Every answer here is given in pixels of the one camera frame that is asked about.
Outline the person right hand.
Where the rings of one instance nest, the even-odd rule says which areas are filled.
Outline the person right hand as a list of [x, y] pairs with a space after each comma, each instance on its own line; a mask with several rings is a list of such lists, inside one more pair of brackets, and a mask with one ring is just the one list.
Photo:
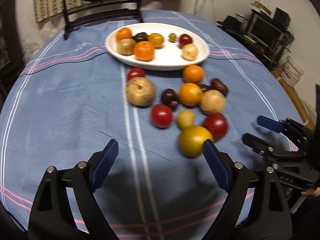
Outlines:
[[[292, 188], [288, 187], [285, 190], [285, 194], [287, 196], [289, 196], [291, 194], [292, 190], [293, 190]], [[314, 188], [309, 189], [308, 191], [302, 191], [301, 194], [304, 195], [304, 196], [318, 197], [320, 195], [320, 188], [319, 187], [314, 187]]]

